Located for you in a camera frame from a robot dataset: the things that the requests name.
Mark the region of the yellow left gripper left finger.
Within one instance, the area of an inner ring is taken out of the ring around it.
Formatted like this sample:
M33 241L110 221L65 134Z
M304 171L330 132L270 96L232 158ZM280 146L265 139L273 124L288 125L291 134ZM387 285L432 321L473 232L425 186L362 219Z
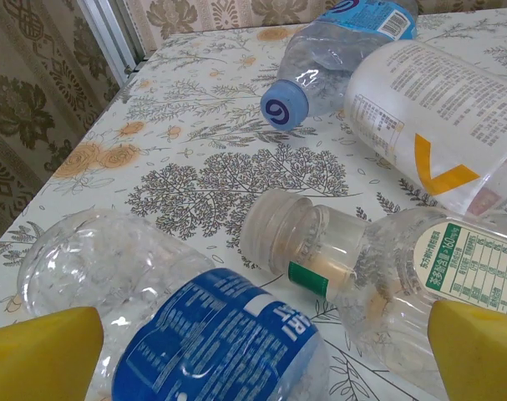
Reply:
M103 343L93 307L0 327L0 400L84 400Z

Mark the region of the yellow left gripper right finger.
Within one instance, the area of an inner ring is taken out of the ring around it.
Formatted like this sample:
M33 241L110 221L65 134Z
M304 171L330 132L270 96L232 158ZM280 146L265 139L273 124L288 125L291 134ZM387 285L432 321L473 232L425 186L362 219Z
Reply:
M450 400L507 400L507 314L437 301L428 340Z

